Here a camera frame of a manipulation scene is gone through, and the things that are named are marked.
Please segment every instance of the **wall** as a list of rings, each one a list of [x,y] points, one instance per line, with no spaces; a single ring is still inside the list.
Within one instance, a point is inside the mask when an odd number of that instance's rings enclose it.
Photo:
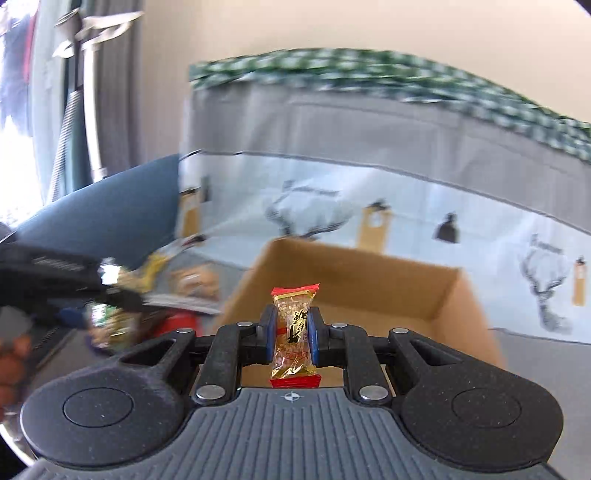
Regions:
[[[146,0],[148,158],[178,148],[187,65],[279,48],[399,50],[591,121],[591,18],[574,0]],[[168,38],[156,41],[155,27]]]
[[[199,0],[144,0],[141,22],[140,142],[142,161],[178,152],[183,101],[189,92]]]

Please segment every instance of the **cardboard box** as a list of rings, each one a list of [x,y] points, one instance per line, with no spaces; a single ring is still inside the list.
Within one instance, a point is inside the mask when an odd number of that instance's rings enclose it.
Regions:
[[[270,242],[228,300],[217,325],[256,321],[274,287],[320,283],[313,301],[325,323],[346,322],[368,335],[406,327],[503,367],[493,333],[460,269],[281,238]],[[242,385],[268,387],[270,366],[242,371]],[[343,384],[342,370],[321,368],[321,387]]]

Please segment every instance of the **textured grip surface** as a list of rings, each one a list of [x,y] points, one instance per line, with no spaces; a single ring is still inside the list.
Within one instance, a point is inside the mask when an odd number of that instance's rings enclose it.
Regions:
[[[243,388],[221,407],[198,408],[165,448],[138,463],[75,471],[39,460],[19,480],[396,479],[557,480],[544,465],[474,473],[420,452],[380,408],[342,388]]]

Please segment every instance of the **cardboard box flap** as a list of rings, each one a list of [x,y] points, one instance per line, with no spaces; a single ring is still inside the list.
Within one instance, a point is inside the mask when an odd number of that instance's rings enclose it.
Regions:
[[[488,332],[484,312],[463,271],[445,297],[432,325],[434,340],[504,368],[499,345],[494,335]]]

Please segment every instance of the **gray curtain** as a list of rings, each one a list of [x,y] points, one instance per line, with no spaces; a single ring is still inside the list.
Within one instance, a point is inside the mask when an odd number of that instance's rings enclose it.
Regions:
[[[87,0],[85,15],[141,10],[143,0]],[[99,148],[107,175],[140,164],[139,43],[142,19],[118,38],[101,44],[97,58],[96,109]]]

